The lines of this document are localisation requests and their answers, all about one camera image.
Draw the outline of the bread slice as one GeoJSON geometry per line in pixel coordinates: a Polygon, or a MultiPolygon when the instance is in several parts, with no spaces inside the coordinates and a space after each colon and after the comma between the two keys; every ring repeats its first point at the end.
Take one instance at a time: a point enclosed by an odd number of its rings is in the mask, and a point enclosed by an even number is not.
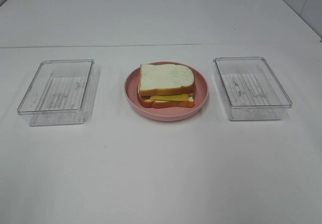
{"type": "Polygon", "coordinates": [[[195,105],[194,102],[194,93],[188,93],[190,95],[188,101],[157,101],[142,99],[142,96],[139,94],[139,85],[137,86],[137,99],[141,106],[145,108],[169,108],[169,107],[185,107],[185,108],[192,108],[195,105]]]}
{"type": "Polygon", "coordinates": [[[141,96],[179,95],[194,89],[193,71],[181,64],[142,64],[139,94],[141,96]]]}

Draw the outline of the yellow cheese slice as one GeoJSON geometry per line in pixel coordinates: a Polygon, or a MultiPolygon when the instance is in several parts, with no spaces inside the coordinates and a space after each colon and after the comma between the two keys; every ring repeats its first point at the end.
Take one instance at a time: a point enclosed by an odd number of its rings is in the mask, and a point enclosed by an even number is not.
{"type": "Polygon", "coordinates": [[[150,96],[151,100],[157,101],[188,101],[190,95],[187,93],[179,94],[179,95],[156,95],[150,96]]]}

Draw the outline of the right clear plastic tray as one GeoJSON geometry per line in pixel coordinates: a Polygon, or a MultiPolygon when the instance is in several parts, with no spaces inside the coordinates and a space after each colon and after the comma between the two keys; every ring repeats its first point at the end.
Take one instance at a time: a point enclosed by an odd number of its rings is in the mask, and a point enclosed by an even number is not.
{"type": "Polygon", "coordinates": [[[263,57],[213,59],[215,80],[230,121],[281,120],[292,101],[263,57]]]}

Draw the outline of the clear plastic tray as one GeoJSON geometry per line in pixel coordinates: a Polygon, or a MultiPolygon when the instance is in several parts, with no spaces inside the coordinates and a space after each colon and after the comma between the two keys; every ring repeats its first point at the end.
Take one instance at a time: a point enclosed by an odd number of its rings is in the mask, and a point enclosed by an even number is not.
{"type": "Polygon", "coordinates": [[[263,57],[213,59],[215,80],[230,121],[281,120],[292,101],[263,57]]]}
{"type": "Polygon", "coordinates": [[[17,113],[30,126],[82,124],[93,112],[98,77],[92,59],[43,61],[17,113]]]}

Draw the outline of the left clear plastic tray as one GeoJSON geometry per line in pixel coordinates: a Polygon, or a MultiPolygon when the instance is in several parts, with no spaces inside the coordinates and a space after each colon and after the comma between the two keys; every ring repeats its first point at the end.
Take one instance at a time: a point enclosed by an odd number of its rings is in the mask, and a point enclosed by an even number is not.
{"type": "Polygon", "coordinates": [[[98,77],[92,59],[43,61],[17,113],[30,126],[82,124],[93,112],[98,77]]]}

